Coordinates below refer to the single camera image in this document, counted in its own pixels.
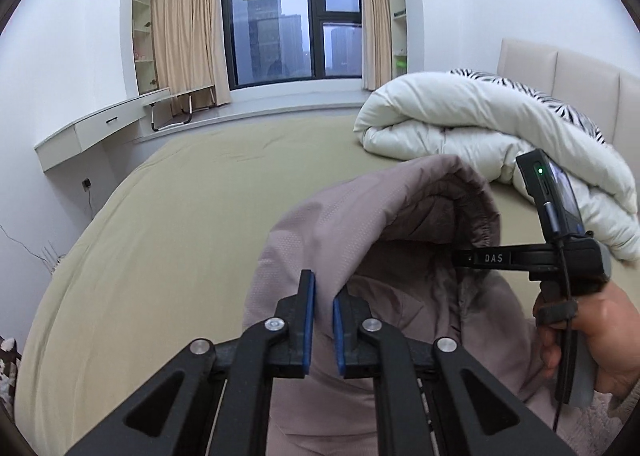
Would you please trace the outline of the right hand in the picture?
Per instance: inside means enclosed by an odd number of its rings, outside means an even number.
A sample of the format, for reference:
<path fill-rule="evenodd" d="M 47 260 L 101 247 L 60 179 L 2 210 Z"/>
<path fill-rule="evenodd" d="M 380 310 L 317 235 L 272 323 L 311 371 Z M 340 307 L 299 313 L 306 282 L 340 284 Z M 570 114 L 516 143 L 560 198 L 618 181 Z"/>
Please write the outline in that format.
<path fill-rule="evenodd" d="M 615 282 L 578 298 L 575 331 L 598 364 L 594 389 L 624 401 L 639 380 L 639 311 Z"/>

